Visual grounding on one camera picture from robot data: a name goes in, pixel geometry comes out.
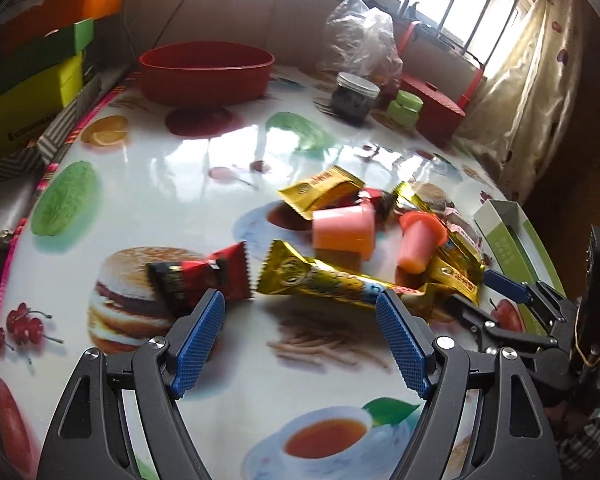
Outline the right hand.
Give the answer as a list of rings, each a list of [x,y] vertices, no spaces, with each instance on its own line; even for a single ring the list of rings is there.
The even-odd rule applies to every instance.
[[[552,408],[544,408],[544,412],[556,441],[571,438],[590,421],[590,416],[580,412],[566,401]]]

